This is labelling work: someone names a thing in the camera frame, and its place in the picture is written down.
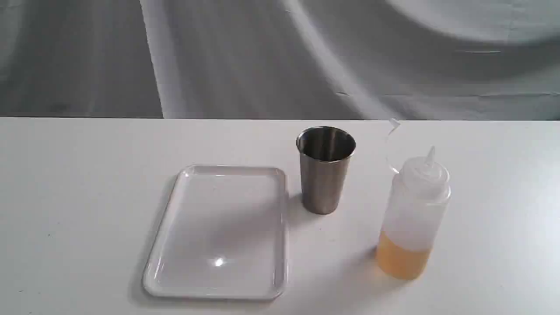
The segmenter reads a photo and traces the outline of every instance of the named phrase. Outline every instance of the white table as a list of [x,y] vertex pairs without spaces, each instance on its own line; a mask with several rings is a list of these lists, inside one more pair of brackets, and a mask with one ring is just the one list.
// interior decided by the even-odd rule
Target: white table
[[[339,208],[305,212],[297,134],[358,143]],[[560,123],[405,122],[396,164],[437,146],[452,203],[426,272],[371,258],[390,188],[388,122],[0,118],[2,314],[560,314]],[[272,303],[164,300],[141,273],[175,175],[192,163],[288,175],[290,271]]]

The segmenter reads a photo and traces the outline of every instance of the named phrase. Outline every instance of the rectangular tray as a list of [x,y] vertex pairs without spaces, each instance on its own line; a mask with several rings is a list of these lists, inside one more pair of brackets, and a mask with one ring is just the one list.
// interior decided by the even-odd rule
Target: rectangular tray
[[287,278],[286,176],[192,165],[179,173],[144,271],[152,295],[271,300]]

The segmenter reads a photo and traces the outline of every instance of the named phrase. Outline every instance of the stainless steel cup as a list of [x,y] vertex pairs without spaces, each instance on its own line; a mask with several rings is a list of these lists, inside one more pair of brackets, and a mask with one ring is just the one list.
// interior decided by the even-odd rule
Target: stainless steel cup
[[304,130],[296,145],[300,151],[304,207],[315,214],[333,212],[342,194],[356,141],[344,130],[318,126]]

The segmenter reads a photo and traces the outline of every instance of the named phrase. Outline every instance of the oil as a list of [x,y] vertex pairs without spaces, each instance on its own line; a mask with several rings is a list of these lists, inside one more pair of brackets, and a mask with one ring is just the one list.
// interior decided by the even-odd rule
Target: oil
[[377,245],[377,264],[385,273],[395,278],[416,279],[424,271],[431,250],[408,251],[395,245],[382,231]]

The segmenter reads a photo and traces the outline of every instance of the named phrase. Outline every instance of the squeeze bottle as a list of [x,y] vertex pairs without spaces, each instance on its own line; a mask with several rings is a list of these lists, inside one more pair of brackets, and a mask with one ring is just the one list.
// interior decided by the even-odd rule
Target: squeeze bottle
[[426,157],[408,159],[393,177],[376,259],[387,274],[415,279],[424,268],[451,197],[449,172]]

